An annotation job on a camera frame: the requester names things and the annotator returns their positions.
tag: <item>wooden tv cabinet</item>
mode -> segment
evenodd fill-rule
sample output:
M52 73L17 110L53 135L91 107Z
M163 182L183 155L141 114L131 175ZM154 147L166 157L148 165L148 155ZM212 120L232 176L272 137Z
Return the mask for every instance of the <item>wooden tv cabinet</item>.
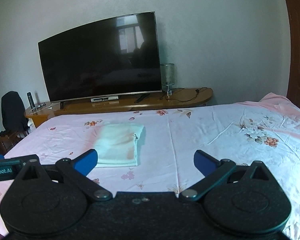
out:
M120 96L118 100L97 103L90 102L90 99L65 101L63 109L60 109L59 103L51 104L50 102L46 102L46 106L36 113L32 113L31 108L28 107L25 111L25 117L32 118L34 125L38 127L48 119L63 114L93 114L197 107L204 106L213 96L211 88L203 88L195 98L197 94L196 90L196 88L176 89L169 98L165 97L165 93L162 92L151 93L148 98L137 104L134 101L140 97L140 94Z

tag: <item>black jacket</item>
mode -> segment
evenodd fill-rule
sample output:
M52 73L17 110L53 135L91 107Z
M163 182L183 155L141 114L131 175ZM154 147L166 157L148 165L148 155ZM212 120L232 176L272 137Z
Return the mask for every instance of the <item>black jacket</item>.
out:
M6 130L23 132L28 130L25 106L18 92L10 91L1 98L2 124Z

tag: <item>power cord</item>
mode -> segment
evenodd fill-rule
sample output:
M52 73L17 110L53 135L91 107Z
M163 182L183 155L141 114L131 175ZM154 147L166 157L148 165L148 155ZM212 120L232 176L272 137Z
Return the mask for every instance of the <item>power cord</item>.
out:
M170 89L169 91L172 91L172 92L173 92L173 91L176 90L176 89L181 89L181 90L183 90L184 88L173 88L173 89ZM195 90L196 95L195 95L193 98L189 99L189 100L178 100L178 99L174 99L174 98L167 98L167 92L164 92L164 93L165 93L165 98L166 98L166 100L175 100L175 101L178 101L178 102L189 102L189 101L191 101L191 100L196 99L196 98L198 97L198 95L199 95L199 93L201 92L202 89L204 89L203 91L205 91L205 90L207 90L208 88L207 88L207 87L202 87L202 88L200 88L200 89L196 89L196 90Z

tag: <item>television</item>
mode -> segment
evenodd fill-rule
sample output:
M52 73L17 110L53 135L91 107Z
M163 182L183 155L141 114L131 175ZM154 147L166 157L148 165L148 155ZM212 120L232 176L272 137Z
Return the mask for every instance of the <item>television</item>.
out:
M51 102L161 91L154 12L88 23L38 47Z

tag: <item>light green towel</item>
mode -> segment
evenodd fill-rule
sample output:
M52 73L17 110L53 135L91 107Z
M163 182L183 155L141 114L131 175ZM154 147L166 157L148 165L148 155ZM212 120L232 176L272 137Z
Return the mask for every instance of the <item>light green towel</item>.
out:
M137 141L143 127L136 123L101 126L93 145L98 153L96 168L137 166Z

